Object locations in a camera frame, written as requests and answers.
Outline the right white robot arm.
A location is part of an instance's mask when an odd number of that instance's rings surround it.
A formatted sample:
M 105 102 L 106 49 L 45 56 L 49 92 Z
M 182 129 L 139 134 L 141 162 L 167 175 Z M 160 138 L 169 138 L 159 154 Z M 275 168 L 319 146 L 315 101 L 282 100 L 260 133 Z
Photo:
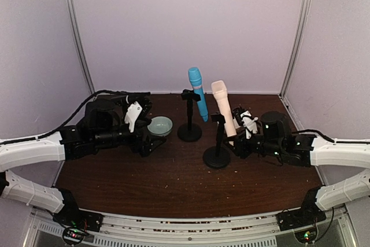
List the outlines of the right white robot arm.
M 359 174 L 343 181 L 309 190 L 302 207 L 327 211 L 369 195 L 369 140 L 333 139 L 310 129 L 292 131 L 287 116 L 277 111 L 257 118 L 237 107 L 232 111 L 232 119 L 235 126 L 244 130 L 231 137 L 227 146 L 240 158 L 257 153 L 298 167 L 362 168 Z

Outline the thin black stand with clip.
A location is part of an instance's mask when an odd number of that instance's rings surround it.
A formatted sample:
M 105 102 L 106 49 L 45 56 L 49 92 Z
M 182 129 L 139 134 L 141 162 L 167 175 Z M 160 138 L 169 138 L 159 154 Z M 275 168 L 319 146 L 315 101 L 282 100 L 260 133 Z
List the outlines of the thin black stand with clip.
M 203 162 L 212 169 L 225 168 L 231 161 L 231 156 L 225 148 L 223 148 L 223 135 L 225 118 L 220 113 L 211 115 L 212 122 L 217 123 L 216 145 L 207 148 L 203 153 Z

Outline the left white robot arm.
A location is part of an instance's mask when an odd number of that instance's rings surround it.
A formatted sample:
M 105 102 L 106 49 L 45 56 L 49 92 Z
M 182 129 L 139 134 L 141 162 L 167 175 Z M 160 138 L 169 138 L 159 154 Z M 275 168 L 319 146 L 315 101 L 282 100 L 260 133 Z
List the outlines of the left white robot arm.
M 47 161 L 77 160 L 119 146 L 147 157 L 166 141 L 145 132 L 151 123 L 147 118 L 151 106 L 149 99 L 138 95 L 98 98 L 84 104 L 84 116 L 74 126 L 63 124 L 47 134 L 1 141 L 1 197 L 58 215 L 78 212 L 70 191 L 42 186 L 16 175 L 12 169 Z

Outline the tall black microphone stand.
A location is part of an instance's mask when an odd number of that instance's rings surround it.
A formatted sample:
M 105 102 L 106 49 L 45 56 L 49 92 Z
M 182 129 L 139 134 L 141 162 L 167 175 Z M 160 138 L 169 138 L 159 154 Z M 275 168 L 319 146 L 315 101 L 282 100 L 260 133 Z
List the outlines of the tall black microphone stand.
M 202 130 L 199 125 L 193 123 L 193 102 L 200 101 L 201 97 L 193 90 L 184 89 L 181 98 L 187 102 L 187 123 L 177 129 L 177 136 L 184 142 L 196 142 L 201 138 Z

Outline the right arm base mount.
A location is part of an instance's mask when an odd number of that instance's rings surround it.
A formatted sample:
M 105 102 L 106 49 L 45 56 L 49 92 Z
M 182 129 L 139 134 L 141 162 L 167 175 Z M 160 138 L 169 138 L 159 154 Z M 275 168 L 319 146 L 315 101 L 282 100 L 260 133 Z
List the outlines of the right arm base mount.
M 326 220 L 326 214 L 316 205 L 316 194 L 320 187 L 308 190 L 298 209 L 285 209 L 276 215 L 280 231 L 295 230 L 310 226 L 306 231 L 299 231 L 296 239 L 303 244 L 312 244 L 318 239 L 318 222 Z

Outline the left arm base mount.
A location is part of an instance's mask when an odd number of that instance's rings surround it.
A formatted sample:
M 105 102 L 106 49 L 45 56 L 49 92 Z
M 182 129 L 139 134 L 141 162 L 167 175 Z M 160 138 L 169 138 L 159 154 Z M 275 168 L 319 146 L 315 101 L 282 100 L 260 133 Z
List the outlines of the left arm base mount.
M 51 213 L 51 216 L 63 228 L 63 241 L 69 246 L 76 246 L 90 236 L 89 231 L 100 231 L 103 215 L 81 210 L 69 190 L 60 189 L 60 192 L 64 206 L 58 213 Z

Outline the black handheld microphone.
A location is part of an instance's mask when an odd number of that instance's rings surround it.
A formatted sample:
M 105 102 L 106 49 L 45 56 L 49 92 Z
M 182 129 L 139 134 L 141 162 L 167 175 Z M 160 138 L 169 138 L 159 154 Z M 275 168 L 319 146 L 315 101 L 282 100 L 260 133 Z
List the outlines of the black handheld microphone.
M 150 95 L 151 92 L 123 93 L 112 96 L 111 100 L 116 104 L 128 105 L 134 102 L 142 102 Z

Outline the blue toy microphone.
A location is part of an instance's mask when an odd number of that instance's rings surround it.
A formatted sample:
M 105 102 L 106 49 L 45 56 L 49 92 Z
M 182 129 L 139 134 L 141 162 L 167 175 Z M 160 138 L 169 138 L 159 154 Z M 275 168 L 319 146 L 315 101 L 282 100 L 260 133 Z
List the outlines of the blue toy microphone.
M 202 76 L 199 68 L 192 67 L 188 70 L 188 79 L 193 88 L 193 91 L 199 95 L 200 100 L 197 101 L 199 114 L 204 122 L 208 121 L 208 107 L 206 104 L 206 99 L 204 95 L 204 90 L 202 87 Z

